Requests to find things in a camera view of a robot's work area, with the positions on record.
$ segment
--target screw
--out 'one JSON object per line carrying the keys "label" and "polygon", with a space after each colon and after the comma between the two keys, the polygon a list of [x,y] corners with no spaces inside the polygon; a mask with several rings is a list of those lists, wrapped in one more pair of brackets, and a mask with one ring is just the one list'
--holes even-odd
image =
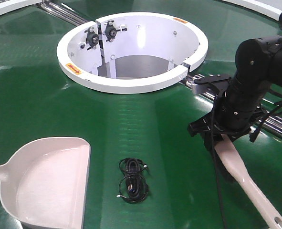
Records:
{"label": "screw", "polygon": [[110,30],[109,34],[110,34],[110,36],[115,37],[116,36],[116,31],[115,30]]}
{"label": "screw", "polygon": [[99,39],[97,37],[93,37],[92,38],[92,43],[93,44],[98,44],[99,43]]}

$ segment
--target silver rod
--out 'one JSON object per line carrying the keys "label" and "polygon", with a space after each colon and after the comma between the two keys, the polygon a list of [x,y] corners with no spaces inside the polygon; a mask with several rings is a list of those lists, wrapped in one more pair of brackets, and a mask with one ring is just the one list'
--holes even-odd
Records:
{"label": "silver rod", "polygon": [[75,20],[72,20],[70,18],[65,17],[63,14],[61,14],[58,11],[55,11],[54,9],[52,9],[51,7],[49,7],[48,5],[46,5],[45,3],[41,3],[39,5],[40,8],[42,8],[43,10],[45,10],[46,12],[48,12],[51,15],[54,15],[57,18],[60,18],[64,21],[67,21],[75,26],[79,26],[80,24],[78,22],[76,22]]}
{"label": "silver rod", "polygon": [[70,12],[69,10],[61,7],[61,6],[58,6],[56,5],[55,3],[49,3],[49,5],[56,9],[57,11],[63,13],[65,16],[69,17],[69,18],[73,18],[75,21],[79,22],[81,25],[88,22],[86,19],[78,16],[77,14],[73,13],[73,12]]}

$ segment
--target white panel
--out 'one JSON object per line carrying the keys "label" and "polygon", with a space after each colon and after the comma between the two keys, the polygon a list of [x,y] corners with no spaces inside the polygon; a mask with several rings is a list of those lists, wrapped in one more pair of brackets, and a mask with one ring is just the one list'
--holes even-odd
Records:
{"label": "white panel", "polygon": [[96,49],[89,49],[87,44],[85,48],[81,49],[82,42],[85,42],[87,33],[85,32],[89,27],[94,28],[94,32],[97,34],[97,25],[95,22],[87,22],[81,26],[76,27],[70,31],[71,40],[69,41],[67,54],[71,61],[86,72],[97,72],[97,67],[102,65],[101,51],[99,44]]}
{"label": "white panel", "polygon": [[10,0],[0,3],[0,15],[25,6],[40,3],[41,0]]}
{"label": "white panel", "polygon": [[172,16],[136,12],[110,15],[96,21],[105,31],[109,20],[114,20],[116,28],[125,25],[127,31],[118,31],[113,42],[107,42],[106,35],[102,35],[105,62],[109,62],[112,55],[115,58],[149,55],[172,60],[179,65],[199,46],[197,35],[189,27],[190,23],[177,21]]}

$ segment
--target hole in handle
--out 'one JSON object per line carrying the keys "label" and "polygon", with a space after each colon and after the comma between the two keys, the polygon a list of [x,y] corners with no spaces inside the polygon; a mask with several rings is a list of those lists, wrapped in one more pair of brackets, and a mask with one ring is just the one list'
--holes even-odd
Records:
{"label": "hole in handle", "polygon": [[275,217],[274,221],[277,223],[279,228],[282,229],[282,219],[280,219],[279,217]]}

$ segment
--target green conveyor surface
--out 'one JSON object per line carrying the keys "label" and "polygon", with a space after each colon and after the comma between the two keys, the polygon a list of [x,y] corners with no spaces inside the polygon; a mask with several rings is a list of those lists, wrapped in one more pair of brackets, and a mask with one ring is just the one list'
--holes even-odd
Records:
{"label": "green conveyor surface", "polygon": [[[238,45],[281,34],[277,23],[217,0],[64,1],[89,20],[149,11],[183,18],[208,37],[204,63],[193,73],[235,73]],[[221,229],[213,162],[187,124],[211,104],[181,84],[146,94],[107,94],[85,88],[60,69],[56,47],[74,26],[35,6],[0,16],[0,164],[42,137],[76,136],[91,144],[85,229]],[[235,142],[254,181],[282,214],[282,140],[263,131],[255,143]],[[145,161],[150,195],[128,204],[118,194],[118,162]],[[237,183],[222,176],[230,229],[263,229],[265,222]],[[0,203],[0,229],[20,229]]]}

